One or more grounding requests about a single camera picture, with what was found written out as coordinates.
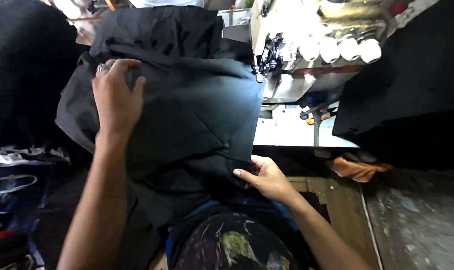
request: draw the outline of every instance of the white strap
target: white strap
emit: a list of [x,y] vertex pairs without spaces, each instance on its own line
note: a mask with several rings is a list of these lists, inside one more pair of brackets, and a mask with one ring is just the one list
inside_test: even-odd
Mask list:
[[2,191],[0,191],[0,195],[1,194],[5,194],[5,193],[12,193],[12,192],[15,192],[15,191],[19,191],[19,190],[24,189],[24,188],[26,188],[28,186],[31,186],[31,185],[33,185],[33,184],[35,184],[37,182],[37,177],[35,175],[30,175],[30,174],[10,175],[10,176],[7,176],[7,177],[1,177],[0,181],[2,181],[2,180],[15,180],[15,179],[20,179],[20,178],[25,178],[25,177],[33,177],[33,182],[28,183],[28,184],[24,184],[24,185],[20,185],[20,186],[14,187],[14,188],[2,190]]

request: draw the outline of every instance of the silver ring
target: silver ring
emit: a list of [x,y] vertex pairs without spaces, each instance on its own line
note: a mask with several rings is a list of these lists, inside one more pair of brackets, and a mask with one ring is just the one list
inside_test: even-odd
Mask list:
[[104,70],[110,70],[110,66],[108,66],[107,64],[103,64],[103,63],[101,63],[97,66],[97,72],[102,72]]

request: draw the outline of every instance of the floor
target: floor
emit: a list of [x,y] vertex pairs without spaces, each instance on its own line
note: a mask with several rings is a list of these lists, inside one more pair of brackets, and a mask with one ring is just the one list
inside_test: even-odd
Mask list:
[[394,169],[364,191],[385,270],[454,270],[454,171]]

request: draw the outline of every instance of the black garment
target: black garment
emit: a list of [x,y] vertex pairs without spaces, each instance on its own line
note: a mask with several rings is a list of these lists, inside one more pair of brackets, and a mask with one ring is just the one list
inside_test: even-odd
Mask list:
[[38,0],[0,1],[0,147],[52,139],[60,90],[83,46],[60,11]]
[[454,1],[386,40],[382,58],[345,85],[332,134],[384,162],[454,168]]
[[193,6],[112,12],[62,93],[56,123],[93,152],[99,129],[91,85],[95,68],[110,58],[142,61],[128,74],[128,84],[147,78],[143,114],[127,151],[129,187],[137,198],[129,219],[137,224],[128,228],[151,241],[142,247],[126,241],[144,256],[133,262],[124,247],[125,268],[150,262],[152,249],[167,236],[165,225],[212,193],[245,185],[232,170],[250,164],[263,87],[252,73],[251,46],[221,38],[222,28],[217,11]]
[[188,238],[177,270],[301,269],[285,244],[268,228],[239,212],[216,214]]

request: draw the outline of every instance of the machine knob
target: machine knob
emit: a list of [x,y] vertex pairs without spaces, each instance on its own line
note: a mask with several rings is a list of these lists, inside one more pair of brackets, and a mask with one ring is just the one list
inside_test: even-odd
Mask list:
[[313,62],[319,57],[319,41],[315,38],[308,37],[298,48],[300,54],[307,62]]
[[333,63],[340,57],[337,41],[333,37],[324,37],[320,41],[320,56],[326,63]]
[[338,47],[340,55],[342,55],[342,57],[347,61],[353,61],[359,57],[359,46],[353,37],[342,40]]
[[380,43],[374,38],[362,41],[358,48],[360,50],[360,57],[367,64],[377,61],[382,56]]

